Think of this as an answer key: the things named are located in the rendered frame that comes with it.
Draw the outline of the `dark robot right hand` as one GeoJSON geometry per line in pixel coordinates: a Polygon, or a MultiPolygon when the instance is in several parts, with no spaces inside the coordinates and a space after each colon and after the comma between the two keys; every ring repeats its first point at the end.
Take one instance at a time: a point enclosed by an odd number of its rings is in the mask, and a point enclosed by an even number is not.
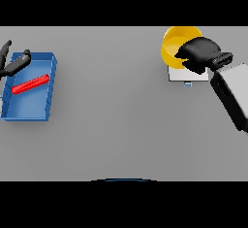
{"type": "Polygon", "coordinates": [[[222,52],[215,42],[205,37],[187,41],[174,57],[184,59],[182,65],[199,75],[203,74],[206,68],[215,72],[233,61],[231,52],[222,52]]]}

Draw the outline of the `dark robot left hand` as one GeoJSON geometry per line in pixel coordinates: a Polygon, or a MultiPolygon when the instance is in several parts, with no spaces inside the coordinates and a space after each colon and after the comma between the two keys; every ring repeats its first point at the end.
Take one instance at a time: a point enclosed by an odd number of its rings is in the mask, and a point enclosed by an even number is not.
{"type": "Polygon", "coordinates": [[[20,57],[6,65],[11,44],[12,41],[9,40],[0,48],[0,78],[12,77],[31,63],[31,52],[29,49],[26,49],[20,57]]]}

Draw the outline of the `red beaker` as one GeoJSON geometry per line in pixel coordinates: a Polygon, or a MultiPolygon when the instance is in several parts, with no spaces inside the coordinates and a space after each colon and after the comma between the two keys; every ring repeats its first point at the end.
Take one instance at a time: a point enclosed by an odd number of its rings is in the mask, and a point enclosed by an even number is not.
{"type": "Polygon", "coordinates": [[[41,86],[43,84],[46,84],[48,82],[49,82],[49,75],[48,74],[41,75],[35,79],[22,82],[18,85],[14,85],[12,87],[12,93],[13,94],[19,94],[19,93],[28,91],[30,89],[36,88],[38,86],[41,86]]]}

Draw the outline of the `yellow bowl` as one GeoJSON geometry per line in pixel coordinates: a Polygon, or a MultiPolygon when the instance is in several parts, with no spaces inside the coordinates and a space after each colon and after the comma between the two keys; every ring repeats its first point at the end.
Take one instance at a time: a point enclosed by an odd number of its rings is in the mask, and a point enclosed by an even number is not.
{"type": "Polygon", "coordinates": [[[202,33],[196,26],[172,26],[163,37],[161,57],[165,64],[173,69],[184,69],[184,59],[176,58],[178,50],[186,42],[201,37],[202,33]]]}

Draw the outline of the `pale square measuring scale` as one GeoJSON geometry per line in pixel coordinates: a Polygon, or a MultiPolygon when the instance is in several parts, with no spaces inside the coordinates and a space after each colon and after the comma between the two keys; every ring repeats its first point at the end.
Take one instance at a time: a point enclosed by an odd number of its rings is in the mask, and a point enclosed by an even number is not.
{"type": "Polygon", "coordinates": [[[209,81],[207,72],[199,75],[188,69],[168,67],[169,81],[182,81],[184,86],[191,86],[195,81],[209,81]]]}

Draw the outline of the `blue tray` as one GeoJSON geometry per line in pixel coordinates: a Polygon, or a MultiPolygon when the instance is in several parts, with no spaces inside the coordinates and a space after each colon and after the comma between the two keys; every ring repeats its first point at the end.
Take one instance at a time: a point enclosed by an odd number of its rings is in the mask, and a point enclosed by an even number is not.
{"type": "Polygon", "coordinates": [[[31,63],[12,77],[5,78],[0,119],[6,121],[48,121],[57,60],[53,52],[32,52],[31,63]],[[49,82],[19,94],[12,88],[48,75],[49,82]]]}

